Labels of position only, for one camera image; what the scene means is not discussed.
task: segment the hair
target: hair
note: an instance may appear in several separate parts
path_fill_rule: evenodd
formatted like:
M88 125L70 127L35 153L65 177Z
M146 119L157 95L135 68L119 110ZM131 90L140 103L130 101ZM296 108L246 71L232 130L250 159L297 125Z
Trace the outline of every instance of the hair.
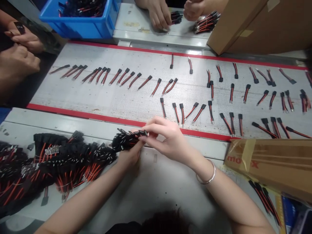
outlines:
M190 234L190 223L182 216L180 209L158 212L144 221L141 234Z

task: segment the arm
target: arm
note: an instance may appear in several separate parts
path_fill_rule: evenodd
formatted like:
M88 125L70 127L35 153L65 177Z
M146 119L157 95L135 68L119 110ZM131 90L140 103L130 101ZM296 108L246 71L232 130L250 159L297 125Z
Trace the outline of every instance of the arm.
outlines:
M143 145L144 142L139 141L130 151L121 152L110 170L62 205L35 234L78 233L103 206L127 170L137 162Z
M155 116L142 130L149 132L149 136L142 136L140 140L146 141L168 158L190 167L203 181L211 178L212 164L189 145L177 124ZM163 135L166 140L158 141L158 134ZM219 169L206 188L231 220L233 233L275 233L251 198Z

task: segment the woman's right hand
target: woman's right hand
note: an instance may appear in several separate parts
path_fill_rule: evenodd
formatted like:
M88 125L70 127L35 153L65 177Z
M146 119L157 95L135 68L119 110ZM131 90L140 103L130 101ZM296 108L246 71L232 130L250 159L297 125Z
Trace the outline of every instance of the woman's right hand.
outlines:
M171 160L192 167L196 159L203 157L198 150L187 142L179 126L167 119L155 116L146 123L142 130L149 132L149 135L141 136L139 139ZM157 140L158 134L163 135L166 139L164 141Z

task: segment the woman's left hand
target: woman's left hand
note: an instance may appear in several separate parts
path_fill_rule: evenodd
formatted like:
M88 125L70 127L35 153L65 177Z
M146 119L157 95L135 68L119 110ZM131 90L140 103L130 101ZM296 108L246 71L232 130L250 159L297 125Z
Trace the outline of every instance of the woman's left hand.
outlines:
M116 165L126 170L133 167L140 157L140 151L144 144L145 142L140 140L130 150L121 151Z
M16 28L14 22L10 22L8 27L8 31L5 34L12 39L12 41L16 43L20 43L21 45L27 47L27 49L34 53L41 53L44 50L44 46L39 40L39 38L33 34L28 28L25 27L25 34L21 35L18 29Z

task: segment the packing tape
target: packing tape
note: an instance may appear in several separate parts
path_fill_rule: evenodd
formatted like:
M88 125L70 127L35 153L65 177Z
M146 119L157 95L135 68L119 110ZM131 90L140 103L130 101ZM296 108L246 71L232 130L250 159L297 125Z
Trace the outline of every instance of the packing tape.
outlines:
M243 154L241 156L241 164L239 169L241 171L249 172L251 158L253 155L254 145L256 144L256 139L246 140Z

